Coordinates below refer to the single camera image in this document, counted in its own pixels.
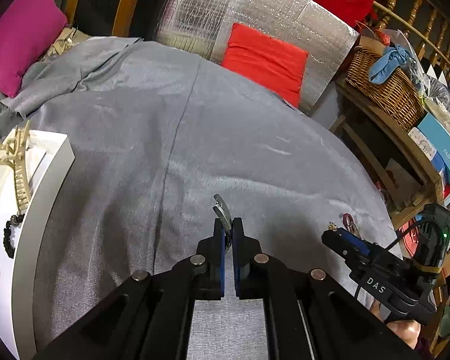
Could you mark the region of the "right hand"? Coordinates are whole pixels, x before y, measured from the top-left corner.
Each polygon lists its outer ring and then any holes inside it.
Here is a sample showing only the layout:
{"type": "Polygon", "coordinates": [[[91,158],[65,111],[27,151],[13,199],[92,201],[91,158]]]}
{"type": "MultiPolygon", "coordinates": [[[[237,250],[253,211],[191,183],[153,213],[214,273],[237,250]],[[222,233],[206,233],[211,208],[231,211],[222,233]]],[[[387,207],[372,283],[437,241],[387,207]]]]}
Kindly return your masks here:
{"type": "MultiPolygon", "coordinates": [[[[381,304],[379,301],[375,299],[371,304],[369,311],[374,314],[380,322],[385,322],[381,313],[381,304]]],[[[421,331],[421,325],[418,322],[415,320],[398,320],[387,322],[386,326],[409,347],[412,349],[416,347],[421,331]]]]}

